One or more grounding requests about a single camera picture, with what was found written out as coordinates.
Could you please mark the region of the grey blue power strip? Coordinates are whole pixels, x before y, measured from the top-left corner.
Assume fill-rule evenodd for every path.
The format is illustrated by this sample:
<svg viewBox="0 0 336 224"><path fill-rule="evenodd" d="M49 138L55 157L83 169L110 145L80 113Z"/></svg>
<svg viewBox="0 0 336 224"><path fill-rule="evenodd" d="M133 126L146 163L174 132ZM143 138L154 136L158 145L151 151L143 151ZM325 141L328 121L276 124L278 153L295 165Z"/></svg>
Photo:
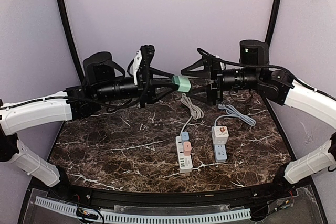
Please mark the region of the grey blue power strip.
<svg viewBox="0 0 336 224"><path fill-rule="evenodd" d="M227 161L227 152L226 147L224 144L220 145L213 145L214 148L214 154L215 154L215 161L217 163L224 163Z"/></svg>

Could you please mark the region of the white power strip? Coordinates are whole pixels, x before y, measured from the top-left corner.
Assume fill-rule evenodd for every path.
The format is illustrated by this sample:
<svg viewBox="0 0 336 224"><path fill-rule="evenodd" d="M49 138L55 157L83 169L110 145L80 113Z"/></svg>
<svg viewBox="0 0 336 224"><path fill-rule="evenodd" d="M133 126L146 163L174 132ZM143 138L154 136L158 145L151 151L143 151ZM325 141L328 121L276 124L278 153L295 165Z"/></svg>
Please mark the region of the white power strip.
<svg viewBox="0 0 336 224"><path fill-rule="evenodd" d="M178 165L181 173L190 173L193 169L191 155L185 156L183 150L183 143L180 136L175 138L176 150L178 155Z"/></svg>

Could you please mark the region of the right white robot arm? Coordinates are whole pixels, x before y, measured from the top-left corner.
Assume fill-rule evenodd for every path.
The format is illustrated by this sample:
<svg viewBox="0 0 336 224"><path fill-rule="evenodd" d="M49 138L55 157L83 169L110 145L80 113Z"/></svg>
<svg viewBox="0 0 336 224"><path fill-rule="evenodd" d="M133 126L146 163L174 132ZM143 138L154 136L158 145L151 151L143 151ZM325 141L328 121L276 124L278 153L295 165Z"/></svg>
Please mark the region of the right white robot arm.
<svg viewBox="0 0 336 224"><path fill-rule="evenodd" d="M247 64L226 61L199 48L202 58L184 68L184 76L212 79L202 88L208 102L215 104L223 99L225 91L253 90L260 96L278 104L303 111L331 127L335 127L335 98L297 78L285 67L266 63ZM268 188L273 200L288 191L288 185L335 165L335 135L322 146L304 157L280 167L274 184Z"/></svg>

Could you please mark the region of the white cube socket adapter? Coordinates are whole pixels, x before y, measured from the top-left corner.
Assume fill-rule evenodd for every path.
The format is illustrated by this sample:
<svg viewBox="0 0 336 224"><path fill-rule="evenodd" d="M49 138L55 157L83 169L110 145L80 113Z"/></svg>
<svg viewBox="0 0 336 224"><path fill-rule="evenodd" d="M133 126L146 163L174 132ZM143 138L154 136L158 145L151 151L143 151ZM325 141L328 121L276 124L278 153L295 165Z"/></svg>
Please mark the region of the white cube socket adapter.
<svg viewBox="0 0 336 224"><path fill-rule="evenodd" d="M212 140L214 145L225 145L229 138L228 128L226 126L212 127Z"/></svg>

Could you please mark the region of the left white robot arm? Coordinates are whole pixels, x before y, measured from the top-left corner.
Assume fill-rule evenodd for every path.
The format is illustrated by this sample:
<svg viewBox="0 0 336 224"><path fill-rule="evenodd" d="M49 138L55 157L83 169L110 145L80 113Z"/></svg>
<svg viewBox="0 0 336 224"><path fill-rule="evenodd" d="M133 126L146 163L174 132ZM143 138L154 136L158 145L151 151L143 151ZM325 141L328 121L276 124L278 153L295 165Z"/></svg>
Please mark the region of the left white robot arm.
<svg viewBox="0 0 336 224"><path fill-rule="evenodd" d="M102 107L115 112L135 104L153 104L179 87L173 75L150 66L155 49L144 45L131 62L133 75L101 51L83 61L85 78L81 85L55 94L19 103L1 103L1 162L16 165L48 187L63 201L74 197L67 176L57 166L31 151L18 138L21 130L52 122L87 118Z"/></svg>

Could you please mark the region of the blue plug charger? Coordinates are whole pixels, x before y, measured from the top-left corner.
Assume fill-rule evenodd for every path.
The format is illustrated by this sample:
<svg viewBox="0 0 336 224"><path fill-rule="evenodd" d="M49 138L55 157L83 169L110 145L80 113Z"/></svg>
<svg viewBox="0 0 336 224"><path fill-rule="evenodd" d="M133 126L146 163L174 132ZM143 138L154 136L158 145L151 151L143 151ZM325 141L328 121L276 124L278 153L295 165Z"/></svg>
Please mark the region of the blue plug charger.
<svg viewBox="0 0 336 224"><path fill-rule="evenodd" d="M181 133L181 140L182 142L187 142L190 140L190 136L189 136L189 133L187 131L183 131Z"/></svg>

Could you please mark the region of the pink plug charger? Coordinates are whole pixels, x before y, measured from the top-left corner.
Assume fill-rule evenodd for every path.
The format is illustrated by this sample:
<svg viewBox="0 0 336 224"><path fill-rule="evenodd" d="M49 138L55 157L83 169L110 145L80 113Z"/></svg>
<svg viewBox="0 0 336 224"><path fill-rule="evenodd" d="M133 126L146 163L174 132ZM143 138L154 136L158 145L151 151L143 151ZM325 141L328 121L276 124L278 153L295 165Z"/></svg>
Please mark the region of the pink plug charger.
<svg viewBox="0 0 336 224"><path fill-rule="evenodd" d="M190 156L192 151L192 145L190 141L183 142L183 154L184 156Z"/></svg>

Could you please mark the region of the green plug charger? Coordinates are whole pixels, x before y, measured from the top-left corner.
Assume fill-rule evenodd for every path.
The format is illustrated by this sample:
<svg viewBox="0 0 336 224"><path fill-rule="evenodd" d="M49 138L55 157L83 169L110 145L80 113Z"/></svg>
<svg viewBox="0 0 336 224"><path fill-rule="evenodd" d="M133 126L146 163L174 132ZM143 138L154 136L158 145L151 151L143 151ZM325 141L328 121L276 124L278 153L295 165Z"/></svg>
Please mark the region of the green plug charger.
<svg viewBox="0 0 336 224"><path fill-rule="evenodd" d="M188 93L192 87L189 79L184 76L174 75L172 78L172 83L178 86L177 92Z"/></svg>

